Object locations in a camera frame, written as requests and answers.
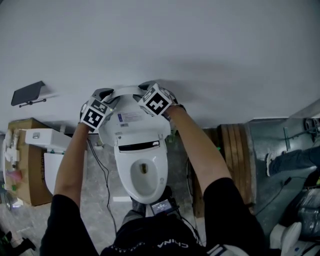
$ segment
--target person's leg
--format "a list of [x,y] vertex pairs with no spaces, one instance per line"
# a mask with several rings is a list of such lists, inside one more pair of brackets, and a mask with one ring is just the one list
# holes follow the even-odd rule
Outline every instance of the person's leg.
[[132,200],[132,210],[130,210],[123,219],[122,226],[130,221],[146,217],[147,206],[140,203],[133,198]]
[[309,167],[320,167],[320,146],[306,150],[295,150],[277,156],[268,166],[270,176],[282,171],[292,171]]

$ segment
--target cardboard box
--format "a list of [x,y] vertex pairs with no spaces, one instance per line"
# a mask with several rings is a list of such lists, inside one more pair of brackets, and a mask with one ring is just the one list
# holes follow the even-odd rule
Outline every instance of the cardboard box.
[[[13,121],[8,125],[8,129],[34,129],[49,128],[43,123],[31,118],[21,121]],[[20,153],[20,161],[17,164],[17,170],[21,170],[22,180],[15,181],[8,175],[5,181],[8,186],[15,185],[16,191],[9,191],[14,197],[17,197],[27,204],[39,206],[50,203],[52,194],[49,192],[45,182],[45,158],[46,150],[34,145],[25,143],[26,131],[20,130],[17,150]],[[5,160],[5,168],[12,170],[10,162]]]

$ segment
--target label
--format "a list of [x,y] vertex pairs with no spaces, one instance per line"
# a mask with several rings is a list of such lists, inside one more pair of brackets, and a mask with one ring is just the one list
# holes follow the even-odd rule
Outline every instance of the label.
[[120,122],[130,123],[141,121],[143,119],[143,116],[141,112],[128,112],[118,114],[118,118]]

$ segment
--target wall-mounted holder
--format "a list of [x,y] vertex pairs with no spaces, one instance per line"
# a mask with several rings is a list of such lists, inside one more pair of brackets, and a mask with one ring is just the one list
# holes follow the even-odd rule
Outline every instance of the wall-mounted holder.
[[20,104],[19,108],[21,108],[24,106],[33,105],[35,103],[46,102],[47,99],[45,98],[35,101],[38,99],[41,88],[43,86],[45,86],[44,82],[39,81],[14,91],[11,100],[11,106],[16,106]]

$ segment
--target sleeve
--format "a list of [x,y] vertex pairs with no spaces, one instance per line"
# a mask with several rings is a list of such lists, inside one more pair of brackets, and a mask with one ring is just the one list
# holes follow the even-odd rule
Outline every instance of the sleeve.
[[250,256],[265,255],[264,232],[230,178],[211,183],[203,194],[206,248],[230,245]]
[[53,196],[40,255],[98,255],[76,203],[67,196]]

